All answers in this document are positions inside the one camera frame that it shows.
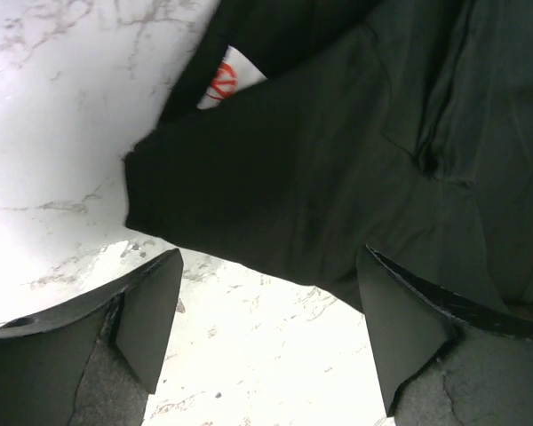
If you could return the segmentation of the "black t-shirt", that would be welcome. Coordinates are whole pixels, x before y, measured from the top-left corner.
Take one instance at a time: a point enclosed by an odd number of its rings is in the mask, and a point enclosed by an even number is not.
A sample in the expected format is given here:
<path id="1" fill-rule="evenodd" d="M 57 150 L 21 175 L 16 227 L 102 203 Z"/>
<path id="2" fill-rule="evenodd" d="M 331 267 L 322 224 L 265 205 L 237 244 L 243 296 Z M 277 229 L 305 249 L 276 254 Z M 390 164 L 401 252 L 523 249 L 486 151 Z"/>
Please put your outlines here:
<path id="1" fill-rule="evenodd" d="M 124 159 L 128 228 L 359 306 L 375 249 L 533 303 L 533 1 L 222 1 Z"/>

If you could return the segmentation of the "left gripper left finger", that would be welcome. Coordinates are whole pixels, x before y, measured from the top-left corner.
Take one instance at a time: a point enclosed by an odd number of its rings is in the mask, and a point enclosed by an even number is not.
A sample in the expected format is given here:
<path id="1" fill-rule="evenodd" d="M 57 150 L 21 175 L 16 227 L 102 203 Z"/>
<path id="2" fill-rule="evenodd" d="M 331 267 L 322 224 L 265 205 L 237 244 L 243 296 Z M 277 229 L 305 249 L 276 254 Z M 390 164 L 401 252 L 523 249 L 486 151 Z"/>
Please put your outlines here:
<path id="1" fill-rule="evenodd" d="M 0 327 L 0 425 L 140 425 L 155 393 L 183 259 L 168 250 Z"/>

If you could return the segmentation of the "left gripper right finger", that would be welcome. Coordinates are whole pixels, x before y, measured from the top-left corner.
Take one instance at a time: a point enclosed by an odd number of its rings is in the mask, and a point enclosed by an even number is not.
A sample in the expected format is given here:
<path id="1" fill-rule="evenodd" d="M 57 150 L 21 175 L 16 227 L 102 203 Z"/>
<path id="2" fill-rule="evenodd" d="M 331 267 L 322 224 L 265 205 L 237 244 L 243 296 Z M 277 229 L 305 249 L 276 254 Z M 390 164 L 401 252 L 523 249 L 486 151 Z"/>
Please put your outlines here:
<path id="1" fill-rule="evenodd" d="M 398 425 L 533 425 L 533 321 L 494 311 L 373 248 L 357 272 L 386 414 Z"/>

